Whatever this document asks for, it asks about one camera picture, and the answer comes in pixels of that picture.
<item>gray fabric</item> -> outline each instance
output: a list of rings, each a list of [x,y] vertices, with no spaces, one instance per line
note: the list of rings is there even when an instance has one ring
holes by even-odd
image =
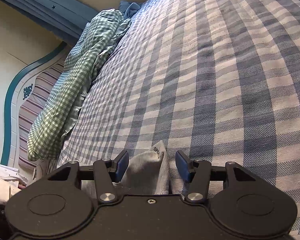
[[[58,165],[175,152],[236,161],[290,195],[300,235],[300,0],[148,0],[101,69]]]
[[[169,193],[169,162],[162,141],[146,152],[134,156],[119,183],[114,183],[119,195],[166,195]],[[81,190],[96,198],[93,181],[84,180]]]

